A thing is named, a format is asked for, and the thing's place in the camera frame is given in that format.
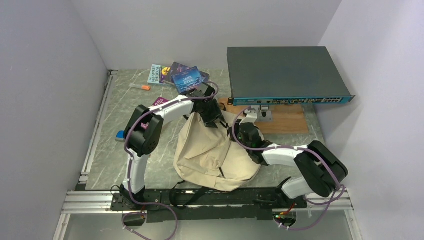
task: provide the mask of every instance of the orange marker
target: orange marker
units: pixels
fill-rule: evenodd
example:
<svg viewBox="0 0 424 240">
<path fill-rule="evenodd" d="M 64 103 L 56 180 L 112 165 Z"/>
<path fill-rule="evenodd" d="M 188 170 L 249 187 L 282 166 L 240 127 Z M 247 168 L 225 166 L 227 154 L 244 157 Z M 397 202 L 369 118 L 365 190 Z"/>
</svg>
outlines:
<svg viewBox="0 0 424 240">
<path fill-rule="evenodd" d="M 138 84 L 130 83 L 129 86 L 130 88 L 143 89 L 146 91 L 150 91 L 150 86 L 147 86 L 147 85 L 138 85 Z"/>
</svg>

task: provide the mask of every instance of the red wire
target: red wire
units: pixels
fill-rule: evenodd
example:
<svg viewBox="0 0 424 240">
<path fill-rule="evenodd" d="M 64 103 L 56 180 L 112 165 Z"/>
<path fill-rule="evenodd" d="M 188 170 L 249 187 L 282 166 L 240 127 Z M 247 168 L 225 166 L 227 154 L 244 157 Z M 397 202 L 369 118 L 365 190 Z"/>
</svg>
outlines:
<svg viewBox="0 0 424 240">
<path fill-rule="evenodd" d="M 290 208 L 289 208 L 287 211 L 283 212 L 283 215 L 286 215 L 286 214 L 290 213 L 290 211 L 291 211 L 294 207 L 295 207 L 295 203 L 293 202 L 293 204 L 291 204 Z"/>
<path fill-rule="evenodd" d="M 145 210 L 145 208 L 146 208 L 146 205 L 143 205 L 143 206 L 141 207 L 141 211 L 140 211 L 140 212 L 142 213 L 142 212 Z"/>
</svg>

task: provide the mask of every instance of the gray marble surface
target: gray marble surface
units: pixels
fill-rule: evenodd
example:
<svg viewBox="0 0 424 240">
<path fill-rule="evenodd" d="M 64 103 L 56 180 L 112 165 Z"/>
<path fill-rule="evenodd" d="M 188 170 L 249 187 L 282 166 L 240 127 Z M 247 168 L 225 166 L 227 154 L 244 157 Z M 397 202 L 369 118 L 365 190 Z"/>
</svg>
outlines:
<svg viewBox="0 0 424 240">
<path fill-rule="evenodd" d="M 217 98 L 231 97 L 230 77 L 227 69 L 201 69 L 210 74 L 210 80 L 219 85 Z M 178 93 L 171 86 L 151 86 L 150 91 L 130 88 L 130 84 L 147 84 L 150 69 L 120 70 L 113 83 L 112 96 L 105 111 L 100 132 L 100 141 L 86 185 L 87 190 L 109 190 L 112 185 L 120 185 L 124 179 L 127 154 L 124 143 L 115 141 L 115 136 L 126 127 L 135 107 L 151 106 L 158 97 L 174 99 Z M 265 138 L 276 144 L 306 145 L 313 140 L 324 142 L 320 125 L 312 105 L 304 105 L 309 133 L 305 134 L 265 134 Z M 170 189 L 181 181 L 174 169 L 173 161 L 178 135 L 186 120 L 181 117 L 163 127 L 159 145 L 147 163 L 145 184 L 148 189 Z M 273 165 L 262 166 L 259 173 L 243 187 L 276 187 L 287 177 L 299 177 L 295 167 Z M 182 188 L 199 188 L 185 183 Z"/>
</svg>

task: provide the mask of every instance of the blue object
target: blue object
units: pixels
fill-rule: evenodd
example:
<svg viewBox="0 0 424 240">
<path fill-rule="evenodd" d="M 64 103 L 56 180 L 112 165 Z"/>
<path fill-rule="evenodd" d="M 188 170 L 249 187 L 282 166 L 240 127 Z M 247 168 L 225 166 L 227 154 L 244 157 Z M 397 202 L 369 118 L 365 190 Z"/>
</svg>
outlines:
<svg viewBox="0 0 424 240">
<path fill-rule="evenodd" d="M 115 140 L 117 142 L 125 142 L 125 138 L 124 138 L 124 131 L 121 130 L 116 134 Z"/>
<path fill-rule="evenodd" d="M 202 77 L 198 67 L 192 67 L 186 71 L 177 73 L 172 76 L 173 83 L 179 94 L 190 91 L 200 85 L 204 78 Z"/>
<path fill-rule="evenodd" d="M 234 106 L 247 105 L 295 105 L 295 104 L 346 104 L 352 101 L 350 96 L 304 96 L 304 97 L 237 97 Z"/>
</svg>

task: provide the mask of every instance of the white wall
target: white wall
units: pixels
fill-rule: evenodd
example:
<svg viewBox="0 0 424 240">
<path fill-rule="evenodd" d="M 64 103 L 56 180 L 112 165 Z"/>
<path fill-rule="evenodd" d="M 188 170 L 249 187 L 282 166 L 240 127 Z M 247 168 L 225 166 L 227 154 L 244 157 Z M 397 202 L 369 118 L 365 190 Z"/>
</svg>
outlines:
<svg viewBox="0 0 424 240">
<path fill-rule="evenodd" d="M 72 0 L 109 69 L 226 68 L 227 47 L 317 46 L 341 0 Z"/>
<path fill-rule="evenodd" d="M 52 239 L 106 79 L 69 0 L 0 2 L 0 239 Z"/>
<path fill-rule="evenodd" d="M 320 45 L 356 98 L 317 107 L 365 240 L 424 239 L 424 2 L 343 0 Z"/>
</svg>

